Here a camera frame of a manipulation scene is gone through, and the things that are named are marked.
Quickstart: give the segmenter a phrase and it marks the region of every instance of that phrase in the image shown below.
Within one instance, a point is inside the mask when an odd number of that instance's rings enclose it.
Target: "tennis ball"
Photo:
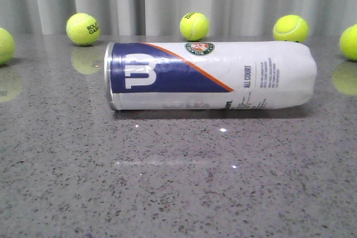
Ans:
[[[97,20],[85,13],[77,13],[70,17],[66,30],[69,39],[80,46],[92,44],[100,35]]]
[[[210,29],[207,17],[199,12],[189,12],[183,16],[180,22],[180,31],[185,39],[197,41],[204,38]]]
[[[275,40],[303,42],[308,35],[308,24],[299,15],[286,15],[278,19],[273,28]]]
[[[0,65],[7,63],[15,53],[15,41],[4,28],[0,28]]]
[[[340,37],[340,50],[349,59],[357,61],[357,25],[348,27]]]
[[[0,103],[13,100],[22,92],[22,77],[12,67],[0,66]]]
[[[103,61],[103,52],[97,47],[75,47],[71,62],[73,68],[83,75],[98,72]]]
[[[357,95],[357,62],[345,61],[332,73],[332,83],[338,92],[348,96]]]

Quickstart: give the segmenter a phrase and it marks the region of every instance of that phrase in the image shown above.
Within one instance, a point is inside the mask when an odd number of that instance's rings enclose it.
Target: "blue label section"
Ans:
[[[182,59],[144,43],[116,43],[112,59],[113,93],[229,92]]]

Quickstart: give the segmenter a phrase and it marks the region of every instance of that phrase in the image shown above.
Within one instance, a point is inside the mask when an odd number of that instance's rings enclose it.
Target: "can metal rim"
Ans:
[[[108,101],[109,107],[112,110],[115,110],[115,105],[113,101],[113,92],[112,92],[112,86],[110,84],[110,71],[111,71],[111,66],[112,66],[112,61],[113,61],[113,47],[114,47],[114,42],[110,42],[107,45],[107,49],[105,51],[105,56],[104,56],[104,80],[105,80],[105,97]]]

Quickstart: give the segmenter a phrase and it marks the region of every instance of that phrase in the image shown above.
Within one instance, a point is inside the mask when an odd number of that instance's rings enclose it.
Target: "countertop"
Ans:
[[[318,72],[301,106],[120,113],[105,98],[108,41],[180,38],[14,38],[0,237],[357,237],[357,62],[338,37],[305,42]]]

